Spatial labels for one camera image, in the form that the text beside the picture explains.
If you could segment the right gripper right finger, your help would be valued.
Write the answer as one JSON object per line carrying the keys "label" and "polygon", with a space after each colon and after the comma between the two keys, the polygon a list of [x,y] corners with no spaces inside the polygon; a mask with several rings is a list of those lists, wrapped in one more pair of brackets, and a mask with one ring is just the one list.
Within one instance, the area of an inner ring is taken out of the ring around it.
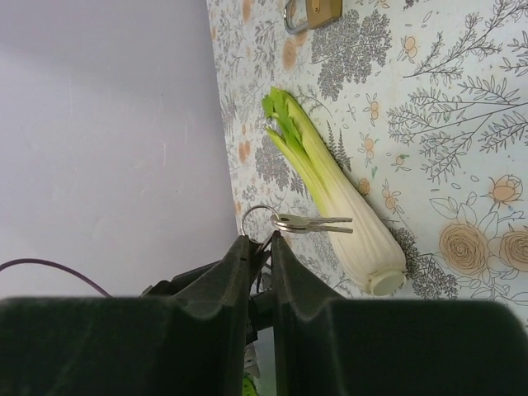
{"label": "right gripper right finger", "polygon": [[502,304],[346,299],[271,242],[279,395],[524,395],[527,335]]}

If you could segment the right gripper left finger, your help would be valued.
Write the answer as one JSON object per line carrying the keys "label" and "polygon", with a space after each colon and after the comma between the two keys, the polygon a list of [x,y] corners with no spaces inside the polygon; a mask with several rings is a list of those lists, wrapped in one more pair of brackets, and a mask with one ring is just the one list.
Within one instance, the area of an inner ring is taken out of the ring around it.
{"label": "right gripper left finger", "polygon": [[4,395],[240,395],[252,248],[172,296],[1,303]]}

